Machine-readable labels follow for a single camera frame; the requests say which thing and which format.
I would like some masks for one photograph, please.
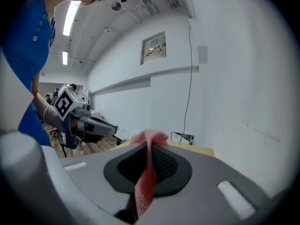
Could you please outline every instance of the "red mesh fabric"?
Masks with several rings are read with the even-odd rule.
[[[152,148],[153,143],[168,144],[168,135],[157,130],[145,130],[131,138],[131,144],[147,143],[146,168],[135,185],[135,204],[137,215],[140,218],[152,202],[153,188],[156,185],[156,175],[153,168]]]

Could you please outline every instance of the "fluorescent light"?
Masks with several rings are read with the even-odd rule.
[[[66,51],[62,52],[62,64],[68,65],[68,52]]]
[[[75,18],[75,15],[79,8],[80,3],[81,3],[80,1],[71,1],[69,9],[67,11],[63,35],[70,36],[72,23],[73,23],[73,20]]]

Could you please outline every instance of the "framed sign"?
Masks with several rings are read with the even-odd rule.
[[[142,42],[141,63],[166,57],[165,32],[154,35]]]

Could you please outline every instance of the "bracelet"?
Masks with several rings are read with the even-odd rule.
[[[45,115],[46,115],[46,112],[48,111],[48,109],[51,107],[51,105],[48,105],[46,108],[45,108],[45,110],[44,110],[44,113],[43,113],[43,122],[45,122],[46,123],[46,121],[45,121]]]

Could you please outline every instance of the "wooden table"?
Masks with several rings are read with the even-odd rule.
[[[193,152],[202,153],[204,155],[208,155],[208,156],[211,156],[211,157],[215,158],[215,153],[214,153],[213,149],[210,149],[210,148],[199,148],[199,147],[196,147],[196,146],[186,145],[186,144],[182,144],[182,143],[174,142],[174,141],[170,141],[170,140],[168,140],[168,144],[172,145],[172,146],[175,146],[175,147],[180,147],[180,148],[183,148],[183,149],[187,149],[187,150],[190,150],[190,151],[193,151]],[[110,150],[123,148],[123,147],[129,146],[129,145],[130,145],[130,141],[127,141],[127,142],[125,142],[125,143],[123,143],[123,144],[121,144],[121,145],[119,145],[115,148],[110,149]]]

